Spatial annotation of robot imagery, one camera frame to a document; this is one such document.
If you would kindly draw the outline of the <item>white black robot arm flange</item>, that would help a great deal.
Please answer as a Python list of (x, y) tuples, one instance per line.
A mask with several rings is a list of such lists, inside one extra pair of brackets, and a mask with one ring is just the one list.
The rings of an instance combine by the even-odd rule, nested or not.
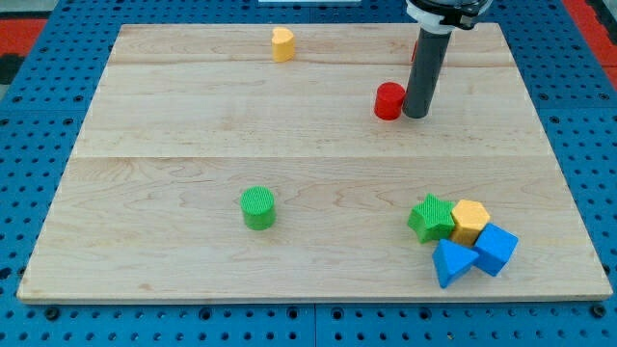
[(451, 33), (455, 28), (471, 30), (493, 0), (407, 0), (406, 13), (426, 32)]

